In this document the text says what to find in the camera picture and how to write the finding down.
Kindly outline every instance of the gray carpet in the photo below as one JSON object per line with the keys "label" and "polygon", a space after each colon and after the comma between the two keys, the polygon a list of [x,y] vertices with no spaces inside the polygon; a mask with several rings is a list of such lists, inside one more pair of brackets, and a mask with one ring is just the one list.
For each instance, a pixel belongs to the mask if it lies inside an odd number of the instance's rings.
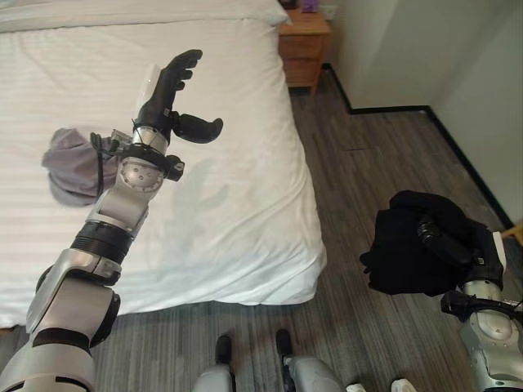
{"label": "gray carpet", "polygon": [[[419,392],[475,390],[459,322],[424,295],[386,296],[367,288],[358,261],[373,239],[373,220],[402,189],[442,194],[491,229],[501,225],[463,166],[423,113],[346,113],[328,71],[314,97],[292,92],[306,149],[329,264],[314,300],[294,306],[204,303],[118,318],[94,349],[100,392],[188,391],[211,363],[216,338],[229,332],[238,391],[283,391],[274,346],[286,327],[295,351],[315,354],[345,383],[389,390],[399,376]],[[521,249],[509,243],[511,263]],[[521,298],[521,280],[506,277]],[[26,337],[0,337],[0,368]]]}

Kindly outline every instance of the gray fabric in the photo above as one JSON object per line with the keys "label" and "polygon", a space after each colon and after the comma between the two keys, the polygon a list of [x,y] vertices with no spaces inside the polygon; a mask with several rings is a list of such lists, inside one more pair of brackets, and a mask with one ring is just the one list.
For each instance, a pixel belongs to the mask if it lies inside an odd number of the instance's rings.
{"label": "gray fabric", "polygon": [[[109,149],[109,137],[103,139],[103,146]],[[50,149],[43,155],[42,165],[49,170],[51,193],[59,203],[81,207],[96,201],[96,151],[76,128],[61,128],[55,132]],[[103,167],[104,189],[108,189],[116,178],[118,158],[104,154]]]}

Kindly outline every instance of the purple object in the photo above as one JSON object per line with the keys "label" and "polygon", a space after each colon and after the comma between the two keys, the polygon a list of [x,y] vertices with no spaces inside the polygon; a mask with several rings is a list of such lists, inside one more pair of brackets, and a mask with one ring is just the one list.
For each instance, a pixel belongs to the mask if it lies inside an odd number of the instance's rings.
{"label": "purple object", "polygon": [[318,12],[320,0],[302,0],[302,12]]}

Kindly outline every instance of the white mattress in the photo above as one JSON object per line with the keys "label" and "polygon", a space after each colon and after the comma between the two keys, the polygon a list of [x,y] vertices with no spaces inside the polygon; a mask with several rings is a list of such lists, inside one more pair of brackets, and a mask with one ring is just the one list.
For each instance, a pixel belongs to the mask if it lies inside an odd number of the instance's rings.
{"label": "white mattress", "polygon": [[222,19],[1,33],[0,327],[25,323],[38,276],[89,212],[50,194],[40,161],[53,132],[130,133],[147,66],[191,48],[203,59],[174,109],[225,126],[209,145],[172,138],[186,172],[164,183],[123,262],[120,314],[314,296],[324,245],[274,27]]}

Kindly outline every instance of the black wire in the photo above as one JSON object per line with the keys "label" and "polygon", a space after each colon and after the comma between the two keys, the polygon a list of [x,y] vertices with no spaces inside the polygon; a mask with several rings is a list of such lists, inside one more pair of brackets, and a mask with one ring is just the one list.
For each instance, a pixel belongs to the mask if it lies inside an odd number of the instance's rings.
{"label": "black wire", "polygon": [[104,146],[101,140],[101,136],[92,132],[91,133],[91,145],[96,151],[96,158],[98,162],[98,187],[96,190],[96,200],[104,192],[104,159],[102,153],[108,153],[104,150]]}

